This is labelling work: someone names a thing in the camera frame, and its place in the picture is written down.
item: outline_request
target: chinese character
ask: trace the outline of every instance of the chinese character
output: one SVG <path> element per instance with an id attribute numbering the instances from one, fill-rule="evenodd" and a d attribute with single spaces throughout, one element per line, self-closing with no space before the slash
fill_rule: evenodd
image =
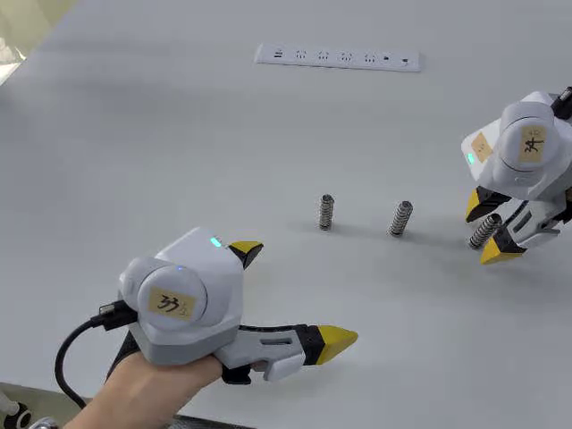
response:
<path id="1" fill-rule="evenodd" d="M 169 306 L 172 306 L 168 310 L 165 310 L 166 313 L 171 313 L 173 310 L 179 308 L 179 300 L 175 297 L 169 298 L 166 295 L 162 295 L 163 300 L 161 301 L 161 305 L 157 306 L 160 310 L 163 310 Z"/>
<path id="2" fill-rule="evenodd" d="M 181 309 L 179 310 L 179 315 L 181 317 L 187 317 L 189 315 L 189 309 L 187 308 L 187 304 L 184 302 L 182 303 Z"/>
<path id="3" fill-rule="evenodd" d="M 525 141 L 525 152 L 532 152 L 533 150 L 534 152 L 538 152 L 538 148 L 534 146 L 536 143 L 541 145 L 544 143 L 544 140 L 534 140 L 534 137 L 532 137 L 530 140 Z"/>

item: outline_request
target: electrical outlet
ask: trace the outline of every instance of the electrical outlet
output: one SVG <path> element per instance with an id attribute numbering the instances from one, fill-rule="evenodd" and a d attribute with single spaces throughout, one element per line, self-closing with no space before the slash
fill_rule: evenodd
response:
<path id="1" fill-rule="evenodd" d="M 289 46 L 267 43 L 258 47 L 255 63 L 393 72 L 421 71 L 418 52 L 332 49 L 323 46 Z"/>

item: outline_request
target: metal spring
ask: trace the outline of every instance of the metal spring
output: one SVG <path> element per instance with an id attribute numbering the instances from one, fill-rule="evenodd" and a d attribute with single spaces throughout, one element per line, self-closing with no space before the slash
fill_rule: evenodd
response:
<path id="1" fill-rule="evenodd" d="M 403 235 L 412 212 L 413 205 L 409 201 L 401 201 L 395 209 L 395 215 L 393 216 L 390 227 L 387 229 L 387 233 L 393 237 Z"/>
<path id="2" fill-rule="evenodd" d="M 328 231 L 332 228 L 333 218 L 333 197 L 330 194 L 322 195 L 320 199 L 320 218 L 318 226 L 322 231 Z"/>
<path id="3" fill-rule="evenodd" d="M 483 223 L 479 225 L 476 231 L 471 235 L 467 243 L 470 248 L 478 250 L 483 244 L 497 231 L 502 224 L 502 218 L 499 214 L 493 213 L 486 216 Z"/>

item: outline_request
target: label sticker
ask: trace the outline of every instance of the label sticker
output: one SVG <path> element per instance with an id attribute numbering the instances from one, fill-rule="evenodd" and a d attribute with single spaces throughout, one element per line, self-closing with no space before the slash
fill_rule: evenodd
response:
<path id="1" fill-rule="evenodd" d="M 479 135 L 476 136 L 476 139 L 473 140 L 471 147 L 475 151 L 476 157 L 479 158 L 481 163 L 484 163 L 486 158 L 492 155 L 492 149 L 489 146 L 489 142 L 486 141 L 486 138 L 482 132 L 479 132 Z"/>
<path id="2" fill-rule="evenodd" d="M 151 288 L 148 310 L 152 313 L 166 315 L 174 319 L 190 320 L 193 316 L 194 307 L 194 297 L 155 286 Z"/>
<path id="3" fill-rule="evenodd" d="M 544 127 L 539 125 L 522 127 L 518 161 L 520 163 L 541 163 L 545 142 L 546 129 Z"/>

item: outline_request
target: human hand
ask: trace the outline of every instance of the human hand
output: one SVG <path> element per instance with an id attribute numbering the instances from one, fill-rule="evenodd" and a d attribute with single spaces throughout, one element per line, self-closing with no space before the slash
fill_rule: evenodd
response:
<path id="1" fill-rule="evenodd" d="M 222 372 L 212 356 L 187 365 L 155 366 L 134 353 L 64 429 L 158 429 Z"/>

